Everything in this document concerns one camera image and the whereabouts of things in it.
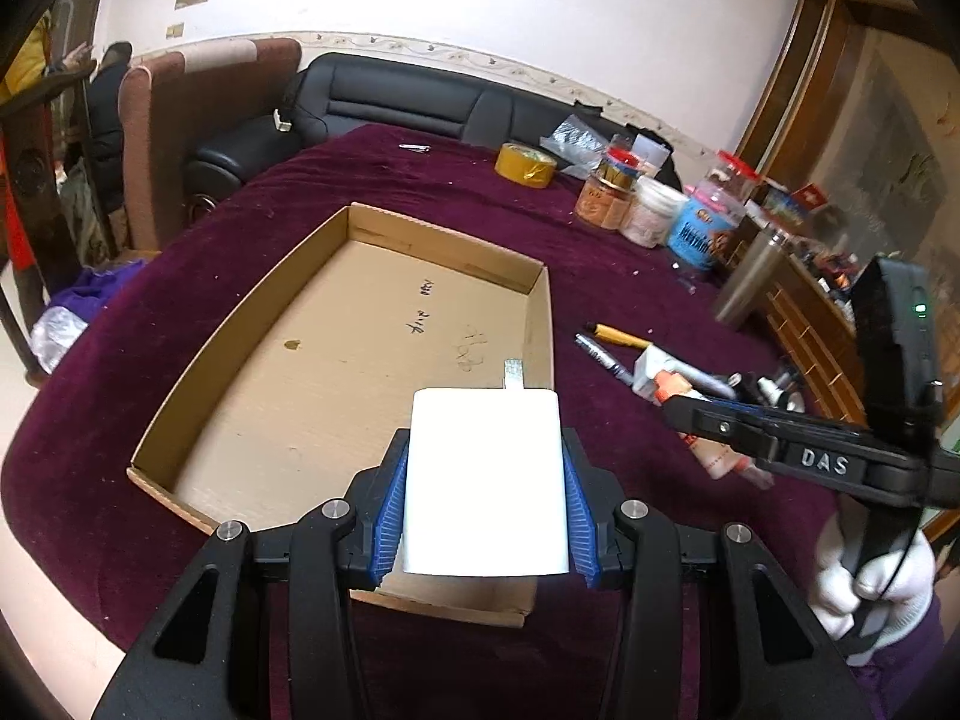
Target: decorative wall border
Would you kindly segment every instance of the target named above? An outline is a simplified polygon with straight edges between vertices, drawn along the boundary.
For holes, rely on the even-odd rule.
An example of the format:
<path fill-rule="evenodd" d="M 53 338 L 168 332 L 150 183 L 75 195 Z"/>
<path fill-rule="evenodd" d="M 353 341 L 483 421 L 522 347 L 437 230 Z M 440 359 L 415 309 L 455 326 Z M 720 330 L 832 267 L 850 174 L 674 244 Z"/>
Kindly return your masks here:
<path fill-rule="evenodd" d="M 377 56 L 440 70 L 457 71 L 517 89 L 525 89 L 554 100 L 560 100 L 563 103 L 574 103 L 575 100 L 579 100 L 587 105 L 602 105 L 604 116 L 611 121 L 620 124 L 635 124 L 637 127 L 647 127 L 673 143 L 676 149 L 674 160 L 677 163 L 678 172 L 686 181 L 696 180 L 697 177 L 703 175 L 712 160 L 712 149 L 686 136 L 680 130 L 666 124 L 662 119 L 658 119 L 652 114 L 640 110 L 640 108 L 633 107 L 624 100 L 605 95 L 597 89 L 567 79 L 559 74 L 491 53 L 477 52 L 477 50 L 419 40 L 418 38 L 395 37 L 366 32 L 264 32 L 233 35 L 232 37 L 250 38 L 251 40 L 275 37 L 294 38 L 304 47 L 304 58 L 301 60 L 301 66 L 306 66 L 322 53 L 355 53 L 356 55 Z M 181 43 L 176 46 L 164 47 L 155 52 L 146 53 L 139 58 L 148 59 L 164 55 L 171 50 L 179 50 L 184 45 L 192 44 Z"/>

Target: hand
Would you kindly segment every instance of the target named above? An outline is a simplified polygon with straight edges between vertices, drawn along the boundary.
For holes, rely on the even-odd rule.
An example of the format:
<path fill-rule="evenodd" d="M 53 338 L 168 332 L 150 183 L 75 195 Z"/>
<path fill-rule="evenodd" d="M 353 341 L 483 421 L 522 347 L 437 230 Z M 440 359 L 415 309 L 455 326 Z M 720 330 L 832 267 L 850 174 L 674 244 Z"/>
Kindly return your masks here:
<path fill-rule="evenodd" d="M 90 61 L 90 46 L 86 42 L 80 43 L 72 52 L 61 60 L 61 65 L 68 73 L 75 73 Z"/>
<path fill-rule="evenodd" d="M 816 560 L 820 571 L 810 589 L 810 608 L 820 624 L 833 640 L 843 637 L 853 627 L 853 613 L 860 602 L 877 600 L 899 566 L 896 579 L 883 596 L 893 602 L 893 606 L 877 640 L 877 649 L 902 640 L 920 624 L 933 600 L 936 560 L 923 531 L 915 534 L 903 565 L 903 552 L 883 555 L 863 566 L 856 580 L 840 565 L 843 550 L 844 539 L 834 514 L 817 541 Z"/>

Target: clear plastic bag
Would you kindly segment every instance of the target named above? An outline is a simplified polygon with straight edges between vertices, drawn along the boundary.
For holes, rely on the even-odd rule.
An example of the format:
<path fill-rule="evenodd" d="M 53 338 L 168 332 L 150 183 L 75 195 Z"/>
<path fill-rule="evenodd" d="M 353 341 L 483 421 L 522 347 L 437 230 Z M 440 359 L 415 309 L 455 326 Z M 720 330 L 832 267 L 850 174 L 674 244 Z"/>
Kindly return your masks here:
<path fill-rule="evenodd" d="M 30 348 L 47 373 L 54 372 L 86 327 L 83 319 L 62 306 L 53 306 L 43 312 L 30 331 Z"/>
<path fill-rule="evenodd" d="M 560 172 L 583 180 L 596 170 L 610 142 L 576 116 L 568 116 L 549 138 L 541 138 L 541 148 L 570 162 Z"/>

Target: purple velvet cloth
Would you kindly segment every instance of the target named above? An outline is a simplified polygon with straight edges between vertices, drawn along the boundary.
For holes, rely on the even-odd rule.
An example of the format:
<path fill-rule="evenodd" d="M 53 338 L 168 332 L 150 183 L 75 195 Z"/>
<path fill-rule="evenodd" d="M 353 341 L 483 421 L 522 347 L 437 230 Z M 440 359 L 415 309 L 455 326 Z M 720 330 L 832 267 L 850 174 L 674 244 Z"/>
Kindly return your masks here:
<path fill-rule="evenodd" d="M 581 184 L 531 190 L 493 171 L 488 151 L 416 133 L 427 154 L 397 148 L 409 131 L 368 125 L 257 177 L 143 269 L 91 324 L 37 394 L 0 480 L 13 533 L 78 610 L 131 644 L 204 536 L 125 476 L 133 450 L 184 367 L 280 258 L 334 211 L 361 201 L 482 237 L 550 269 L 556 389 L 563 424 L 627 495 L 676 522 L 746 522 L 801 586 L 834 509 L 820 488 L 779 478 L 766 493 L 736 475 L 712 482 L 656 407 L 576 348 L 584 322 L 649 335 L 705 370 L 773 372 L 766 338 L 714 322 L 716 290 L 690 295 L 662 251 L 635 247 L 572 213 Z M 620 350 L 624 362 L 632 354 Z M 689 595 L 685 605 L 690 608 Z M 522 630 L 354 605 L 378 718 L 408 717 L 437 685 L 483 716 L 593 717 L 618 610 L 578 576 L 539 583 Z M 683 707 L 696 703 L 697 629 L 685 626 Z"/>
<path fill-rule="evenodd" d="M 93 322 L 93 317 L 120 292 L 123 285 L 142 271 L 143 266 L 143 260 L 136 260 L 112 271 L 92 271 L 84 268 L 77 283 L 56 293 L 50 298 L 50 305 L 62 306 L 84 322 Z"/>
<path fill-rule="evenodd" d="M 877 650 L 862 668 L 853 669 L 877 720 L 893 717 L 944 651 L 944 629 L 940 624 L 940 599 L 906 638 Z"/>

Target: black jacket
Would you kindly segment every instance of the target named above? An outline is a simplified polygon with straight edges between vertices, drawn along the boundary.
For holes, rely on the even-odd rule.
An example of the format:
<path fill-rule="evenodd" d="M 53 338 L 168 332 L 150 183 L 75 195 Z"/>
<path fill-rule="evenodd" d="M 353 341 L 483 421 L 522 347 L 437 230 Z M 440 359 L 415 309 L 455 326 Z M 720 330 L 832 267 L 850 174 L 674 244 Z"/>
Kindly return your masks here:
<path fill-rule="evenodd" d="M 128 65 L 110 65 L 100 71 L 86 94 L 90 117 L 90 177 L 104 211 L 123 205 L 123 127 L 117 110 L 120 82 Z"/>

